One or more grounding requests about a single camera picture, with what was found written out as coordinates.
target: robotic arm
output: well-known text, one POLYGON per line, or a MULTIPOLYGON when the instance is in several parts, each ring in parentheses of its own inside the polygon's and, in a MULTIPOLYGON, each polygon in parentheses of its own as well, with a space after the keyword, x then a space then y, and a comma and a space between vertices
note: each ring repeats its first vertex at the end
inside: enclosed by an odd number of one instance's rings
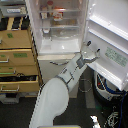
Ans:
POLYGON ((87 68, 86 63, 92 63, 99 58, 99 50, 94 53, 89 49, 89 45, 90 42, 84 45, 81 53, 77 53, 62 72, 40 90, 29 128, 53 126, 54 118, 66 110, 69 92, 87 68))

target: drawer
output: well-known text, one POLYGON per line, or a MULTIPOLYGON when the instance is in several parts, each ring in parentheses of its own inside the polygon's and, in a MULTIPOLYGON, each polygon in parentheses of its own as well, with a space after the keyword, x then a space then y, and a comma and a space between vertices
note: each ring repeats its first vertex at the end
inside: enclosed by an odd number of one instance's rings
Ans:
POLYGON ((15 66, 15 67, 0 67, 0 77, 18 76, 18 75, 38 75, 36 65, 32 66, 15 66))
POLYGON ((0 49, 6 48, 31 48, 28 31, 0 31, 0 49))
POLYGON ((38 62, 44 83, 58 75, 75 55, 38 56, 38 62))
POLYGON ((38 76, 34 81, 0 82, 0 93, 39 91, 38 76))
POLYGON ((0 66, 35 65, 31 49, 0 50, 0 66))
POLYGON ((27 15, 25 5, 0 6, 0 8, 5 17, 22 17, 27 15))

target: wooden cabinet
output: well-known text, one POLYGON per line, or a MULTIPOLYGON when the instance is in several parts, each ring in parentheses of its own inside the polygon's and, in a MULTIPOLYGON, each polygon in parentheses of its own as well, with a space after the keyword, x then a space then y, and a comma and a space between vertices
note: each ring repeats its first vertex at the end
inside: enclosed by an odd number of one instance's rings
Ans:
MULTIPOLYGON (((11 26, 12 18, 9 19, 8 24, 11 26)), ((42 79, 30 33, 30 28, 0 31, 0 93, 39 91, 42 79), (29 76, 36 77, 36 80, 14 80, 29 76)))

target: cabinet drawer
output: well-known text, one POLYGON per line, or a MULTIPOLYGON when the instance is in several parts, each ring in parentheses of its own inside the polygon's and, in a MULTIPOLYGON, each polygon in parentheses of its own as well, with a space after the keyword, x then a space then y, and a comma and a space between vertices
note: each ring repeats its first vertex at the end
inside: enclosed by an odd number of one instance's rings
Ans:
POLYGON ((39 91, 38 76, 35 81, 0 82, 0 93, 39 91))
POLYGON ((32 66, 15 66, 15 67, 0 67, 0 77, 18 76, 18 75, 38 75, 36 65, 32 66))
POLYGON ((74 54, 38 56, 38 62, 44 83, 58 75, 73 57, 74 54))
POLYGON ((27 30, 0 31, 0 49, 5 48, 31 48, 27 30))
POLYGON ((34 65, 31 49, 0 50, 0 66, 34 65))

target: open drawer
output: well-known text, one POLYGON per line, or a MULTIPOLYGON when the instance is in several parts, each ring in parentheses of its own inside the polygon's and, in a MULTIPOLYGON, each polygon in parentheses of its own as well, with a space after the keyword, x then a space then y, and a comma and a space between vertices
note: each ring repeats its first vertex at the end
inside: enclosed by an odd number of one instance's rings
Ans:
POLYGON ((38 75, 37 67, 36 65, 0 67, 0 77, 18 75, 38 75))
POLYGON ((6 77, 8 82, 0 82, 0 93, 16 93, 16 92, 35 92, 39 91, 38 76, 32 79, 32 76, 26 77, 24 81, 12 80, 6 77))
POLYGON ((34 65, 31 49, 0 50, 0 66, 34 65))

